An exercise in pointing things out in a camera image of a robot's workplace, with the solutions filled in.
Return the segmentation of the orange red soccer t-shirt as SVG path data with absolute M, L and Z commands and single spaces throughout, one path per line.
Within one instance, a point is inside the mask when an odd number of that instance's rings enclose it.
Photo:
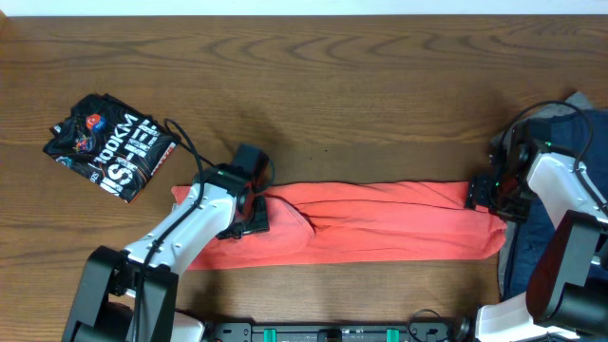
M 467 209 L 467 184 L 301 182 L 269 188 L 270 229 L 212 239 L 190 270 L 353 262 L 485 259 L 505 223 Z

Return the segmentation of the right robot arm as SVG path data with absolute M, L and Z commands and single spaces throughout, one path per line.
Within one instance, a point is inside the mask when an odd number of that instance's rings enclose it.
M 587 175 L 580 155 L 532 140 L 499 147 L 495 172 L 470 186 L 470 205 L 506 220 L 524 222 L 540 200 L 554 233 L 526 290 L 479 309 L 478 341 L 576 340 L 607 334 L 607 288 L 591 279 L 607 265 L 607 203 Z

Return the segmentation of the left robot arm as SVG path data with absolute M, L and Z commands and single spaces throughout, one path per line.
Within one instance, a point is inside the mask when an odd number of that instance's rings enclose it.
M 65 341 L 201 341 L 205 325 L 176 310 L 181 275 L 223 232 L 268 227 L 257 187 L 265 161 L 209 168 L 186 199 L 146 236 L 87 259 L 62 335 Z

